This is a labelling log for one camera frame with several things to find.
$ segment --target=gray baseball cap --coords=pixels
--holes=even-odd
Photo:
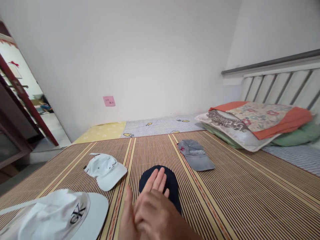
[[[182,140],[178,143],[180,152],[195,171],[215,169],[216,166],[204,151],[203,146],[195,140]]]

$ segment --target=bamboo mat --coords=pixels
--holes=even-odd
[[[176,143],[203,145],[215,170],[195,172]],[[83,171],[92,155],[107,153],[128,169],[109,192]],[[0,209],[62,188],[96,192],[109,200],[99,239],[117,239],[123,191],[138,196],[142,173],[154,165],[173,170],[183,217],[204,239],[320,239],[320,179],[266,152],[238,151],[207,131],[122,138],[68,147],[0,198]],[[0,229],[15,212],[0,217]]]

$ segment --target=label on cap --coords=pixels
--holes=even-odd
[[[190,150],[190,153],[203,153],[203,150]]]

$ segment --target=pillow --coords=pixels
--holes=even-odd
[[[309,122],[299,129],[284,133],[272,141],[273,144],[289,147],[314,142],[320,137],[320,125]]]
[[[202,126],[211,134],[216,135],[218,138],[222,139],[225,141],[228,145],[230,145],[233,148],[237,149],[243,149],[238,143],[233,141],[227,134],[221,132],[220,130],[211,127],[209,124],[202,123]]]
[[[260,140],[279,133],[289,133],[312,121],[309,110],[279,104],[256,102],[230,102],[210,108],[230,113],[241,119],[248,129]]]
[[[238,143],[241,147],[250,152],[258,151],[260,148],[270,143],[273,139],[280,136],[280,134],[276,134],[271,138],[259,140],[239,118],[230,113],[221,112],[218,110],[212,110],[208,113],[200,114],[195,119],[220,130]]]

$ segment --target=white wall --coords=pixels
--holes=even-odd
[[[71,140],[89,127],[207,111],[241,0],[2,0],[0,14]],[[113,95],[116,107],[102,96]]]
[[[17,49],[14,45],[9,45],[6,42],[0,42],[0,54],[6,62],[14,61],[15,63],[19,64],[19,68],[17,69],[22,76],[22,79],[19,79],[19,81],[22,85],[27,85],[29,87],[25,88],[25,90],[30,99],[34,99],[34,94],[42,94],[42,90],[37,84],[19,49]]]
[[[243,0],[226,69],[319,48],[319,0]]]

